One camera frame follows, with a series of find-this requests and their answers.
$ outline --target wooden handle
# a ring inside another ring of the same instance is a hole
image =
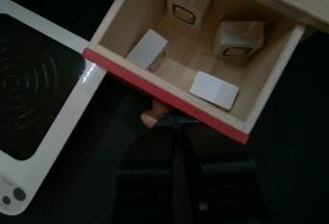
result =
[[[142,113],[141,119],[146,126],[152,128],[162,116],[172,111],[172,108],[157,100],[152,101],[152,109]]]

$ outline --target white frame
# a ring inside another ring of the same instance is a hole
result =
[[[83,49],[89,44],[83,38],[61,28],[14,1],[0,0],[0,13],[13,16],[77,52],[83,52]],[[69,136],[79,122],[85,108],[100,87],[105,75],[106,71],[98,67],[96,63],[86,61],[83,75],[75,85],[61,113],[51,124],[43,142],[30,159],[19,161],[0,151],[0,174],[19,185],[27,193],[27,198],[23,201],[21,208],[11,211],[0,205],[2,213],[17,215],[26,210],[42,182],[46,179]]]

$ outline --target wooden box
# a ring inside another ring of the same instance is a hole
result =
[[[227,20],[265,23],[264,47],[249,58],[215,56],[215,34]],[[170,54],[154,73],[126,60],[149,29],[169,40]],[[168,0],[116,0],[83,56],[129,85],[245,143],[304,30],[295,19],[256,0],[213,0],[200,30],[169,15]],[[198,71],[240,87],[229,112],[189,93]]]

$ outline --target red edge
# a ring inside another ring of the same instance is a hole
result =
[[[160,86],[153,84],[149,80],[129,71],[125,67],[110,61],[106,57],[100,55],[91,49],[86,48],[82,55],[91,62],[96,62],[100,66],[108,69],[109,73],[118,77],[125,83],[137,87],[140,90],[150,94],[156,99],[162,100],[181,111],[190,114],[194,118],[201,120],[209,126],[216,128],[227,136],[237,140],[240,143],[247,144],[249,135],[243,131],[228,125],[225,122],[215,118],[211,114],[200,110],[197,107],[190,105],[188,102],[180,99],[173,93],[162,89]]]

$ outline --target wooden cube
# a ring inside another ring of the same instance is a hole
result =
[[[169,14],[194,29],[200,29],[213,0],[168,0]]]
[[[169,41],[153,29],[149,29],[128,55],[128,60],[134,62],[140,67],[150,70],[150,72],[154,72],[165,61],[168,43]]]
[[[198,71],[190,88],[194,95],[223,107],[227,111],[232,110],[239,91],[239,87],[202,71]]]
[[[264,45],[264,23],[224,21],[215,37],[217,57],[249,57]]]

